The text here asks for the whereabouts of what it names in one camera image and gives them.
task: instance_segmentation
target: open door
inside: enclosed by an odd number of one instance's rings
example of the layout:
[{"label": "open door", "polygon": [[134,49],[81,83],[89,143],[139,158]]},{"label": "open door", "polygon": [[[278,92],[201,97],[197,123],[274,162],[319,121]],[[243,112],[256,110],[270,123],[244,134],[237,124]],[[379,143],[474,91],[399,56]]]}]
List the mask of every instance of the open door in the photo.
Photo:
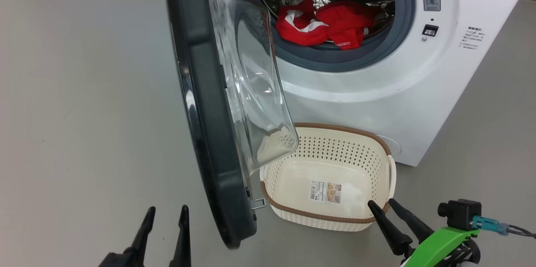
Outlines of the open door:
[{"label": "open door", "polygon": [[205,191],[224,243],[238,248],[257,231],[249,177],[298,145],[276,68],[270,16],[244,0],[167,3]]}]

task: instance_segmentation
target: white plastic basket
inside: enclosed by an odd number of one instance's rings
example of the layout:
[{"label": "white plastic basket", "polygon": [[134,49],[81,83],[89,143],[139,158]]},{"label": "white plastic basket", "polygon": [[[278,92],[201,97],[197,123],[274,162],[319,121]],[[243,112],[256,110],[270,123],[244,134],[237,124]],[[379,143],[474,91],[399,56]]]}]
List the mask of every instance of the white plastic basket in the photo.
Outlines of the white plastic basket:
[{"label": "white plastic basket", "polygon": [[397,176],[381,138],[340,126],[295,126],[298,150],[260,169],[262,192],[279,217],[331,231],[362,231],[375,221],[369,200],[385,203],[387,212]]}]

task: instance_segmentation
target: basket label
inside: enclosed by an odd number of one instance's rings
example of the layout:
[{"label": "basket label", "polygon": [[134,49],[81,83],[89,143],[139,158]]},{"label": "basket label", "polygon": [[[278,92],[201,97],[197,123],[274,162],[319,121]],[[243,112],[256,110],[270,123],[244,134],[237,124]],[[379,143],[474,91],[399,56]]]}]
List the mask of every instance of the basket label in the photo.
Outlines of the basket label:
[{"label": "basket label", "polygon": [[341,189],[337,183],[311,180],[309,200],[340,203]]}]

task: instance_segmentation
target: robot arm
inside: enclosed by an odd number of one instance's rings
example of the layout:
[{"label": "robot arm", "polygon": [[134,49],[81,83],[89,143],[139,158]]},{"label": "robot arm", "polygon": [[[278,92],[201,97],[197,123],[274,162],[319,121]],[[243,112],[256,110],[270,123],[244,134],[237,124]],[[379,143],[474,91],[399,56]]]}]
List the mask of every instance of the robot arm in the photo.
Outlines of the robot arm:
[{"label": "robot arm", "polygon": [[480,230],[494,231],[501,235],[516,234],[536,239],[536,235],[514,225],[499,223],[481,216],[482,204],[471,200],[451,200],[441,203],[437,213],[447,217],[448,227],[433,231],[396,200],[390,206],[404,220],[419,240],[418,248],[410,246],[412,239],[394,226],[381,208],[369,201],[368,206],[387,240],[393,254],[404,255],[404,267],[471,267],[480,262],[480,250],[473,238]]},{"label": "robot arm", "polygon": [[[132,246],[126,248],[122,254],[110,252],[99,267],[144,267],[145,248],[147,247],[147,236],[153,229],[156,209],[151,206],[143,219],[142,225],[132,242]],[[175,248],[173,260],[169,262],[169,267],[191,267],[190,252],[190,217],[188,207],[183,205],[178,221],[180,233]]]}]

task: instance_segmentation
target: floor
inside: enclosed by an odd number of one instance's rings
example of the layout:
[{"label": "floor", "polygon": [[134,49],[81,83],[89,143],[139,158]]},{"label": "floor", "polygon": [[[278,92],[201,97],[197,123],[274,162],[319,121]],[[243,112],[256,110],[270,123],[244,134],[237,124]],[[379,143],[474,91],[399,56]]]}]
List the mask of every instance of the floor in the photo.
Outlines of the floor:
[{"label": "floor", "polygon": [[[534,44],[536,2],[520,0],[421,164],[398,167],[396,199],[431,228],[446,226],[437,215],[440,202],[465,198],[482,202],[485,217],[536,231]],[[410,233],[394,213],[388,216]],[[347,234],[281,222],[271,210],[260,210],[259,219],[263,223],[251,240],[266,243],[266,249],[247,249],[251,244],[244,242],[239,250],[258,252],[258,266],[265,259],[287,266],[400,262],[377,225]],[[533,265],[534,239],[484,232],[476,241],[481,266]]]},{"label": "floor", "polygon": [[[183,204],[194,267],[399,266],[377,225],[323,231],[270,208],[239,250],[224,246],[178,97],[165,0],[0,3],[0,266],[98,266],[130,245],[152,205],[145,265],[166,266]],[[468,198],[536,231],[535,44],[536,3],[520,0],[420,166],[398,167],[397,200],[430,227],[446,225],[440,202]],[[481,266],[534,265],[534,240],[477,243]]]}]

